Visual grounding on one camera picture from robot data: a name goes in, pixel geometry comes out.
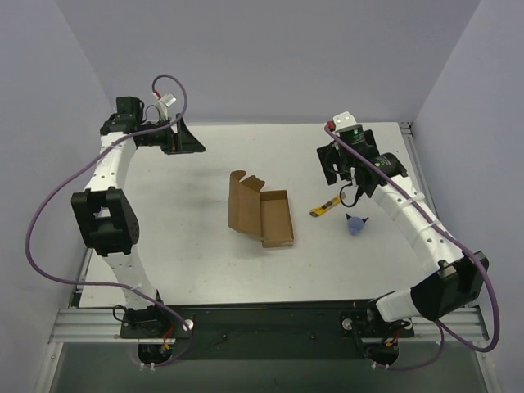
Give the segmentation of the brown cardboard express box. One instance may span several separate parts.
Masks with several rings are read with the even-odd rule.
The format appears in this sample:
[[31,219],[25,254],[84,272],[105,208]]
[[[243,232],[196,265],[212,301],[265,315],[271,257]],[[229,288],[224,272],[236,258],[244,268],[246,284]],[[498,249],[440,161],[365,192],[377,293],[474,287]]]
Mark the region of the brown cardboard express box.
[[228,185],[228,227],[261,242],[264,248],[294,245],[286,190],[264,190],[265,181],[233,171]]

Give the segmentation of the yellow utility knife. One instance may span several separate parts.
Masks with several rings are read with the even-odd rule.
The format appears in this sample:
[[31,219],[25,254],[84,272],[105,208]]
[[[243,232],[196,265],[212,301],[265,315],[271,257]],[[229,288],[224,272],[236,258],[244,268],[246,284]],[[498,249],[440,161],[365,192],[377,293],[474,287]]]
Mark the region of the yellow utility knife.
[[340,201],[340,197],[335,196],[331,200],[325,202],[323,205],[311,209],[310,212],[309,212],[309,215],[314,217],[314,218],[318,218],[319,216],[325,214],[326,212],[328,212],[332,208],[334,208],[337,205],[339,205],[340,202],[341,202]]

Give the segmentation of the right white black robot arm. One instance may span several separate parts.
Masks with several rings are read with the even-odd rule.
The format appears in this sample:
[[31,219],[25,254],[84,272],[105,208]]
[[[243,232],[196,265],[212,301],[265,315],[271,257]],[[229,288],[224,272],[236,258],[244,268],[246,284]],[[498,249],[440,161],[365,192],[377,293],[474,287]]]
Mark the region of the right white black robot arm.
[[328,184],[346,180],[380,206],[418,257],[426,277],[411,288],[374,301],[386,323],[422,316],[430,321],[476,300],[489,266],[477,252],[458,246],[413,184],[407,169],[392,153],[380,153],[372,131],[359,124],[340,131],[327,122],[332,141],[317,154]]

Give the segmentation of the small purple plush toy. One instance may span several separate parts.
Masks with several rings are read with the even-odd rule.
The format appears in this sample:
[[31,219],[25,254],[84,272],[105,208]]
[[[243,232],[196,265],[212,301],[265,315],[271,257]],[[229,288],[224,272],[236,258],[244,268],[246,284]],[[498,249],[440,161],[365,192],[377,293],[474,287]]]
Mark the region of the small purple plush toy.
[[351,236],[358,236],[364,229],[364,225],[369,220],[369,217],[361,218],[346,214],[346,225]]

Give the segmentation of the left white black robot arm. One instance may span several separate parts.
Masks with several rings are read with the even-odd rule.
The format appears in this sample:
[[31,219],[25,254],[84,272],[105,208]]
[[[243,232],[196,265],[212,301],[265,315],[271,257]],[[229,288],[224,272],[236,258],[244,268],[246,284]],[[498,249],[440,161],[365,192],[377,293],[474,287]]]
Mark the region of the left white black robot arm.
[[172,321],[159,307],[160,293],[151,284],[138,253],[138,217],[124,193],[130,161],[139,147],[159,147],[166,155],[202,153],[205,147],[183,121],[170,124],[173,94],[158,95],[159,119],[148,121],[146,107],[136,97],[118,97],[116,112],[100,129],[101,152],[90,181],[71,197],[71,205],[87,248],[92,249],[123,285],[123,323],[158,337]]

